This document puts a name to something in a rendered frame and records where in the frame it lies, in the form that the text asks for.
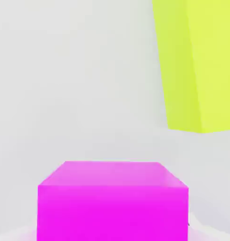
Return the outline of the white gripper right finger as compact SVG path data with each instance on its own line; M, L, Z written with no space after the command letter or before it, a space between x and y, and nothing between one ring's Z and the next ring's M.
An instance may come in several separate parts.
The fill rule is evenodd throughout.
M213 229L202 225L192 212L189 212L188 221L188 241L219 241Z

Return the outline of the small magenta cube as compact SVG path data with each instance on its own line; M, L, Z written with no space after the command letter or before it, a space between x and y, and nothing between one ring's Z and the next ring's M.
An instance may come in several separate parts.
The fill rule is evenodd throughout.
M158 162L66 161L38 185L37 241L188 241L188 212Z

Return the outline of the large yellow box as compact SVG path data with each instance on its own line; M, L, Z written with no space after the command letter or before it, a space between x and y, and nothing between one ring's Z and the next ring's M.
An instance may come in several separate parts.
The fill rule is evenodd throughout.
M152 0L167 124L230 130L230 0Z

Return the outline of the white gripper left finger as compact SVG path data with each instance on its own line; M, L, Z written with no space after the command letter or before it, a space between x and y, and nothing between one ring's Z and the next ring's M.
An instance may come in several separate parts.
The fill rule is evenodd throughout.
M11 231L7 241L37 241L36 225L23 226Z

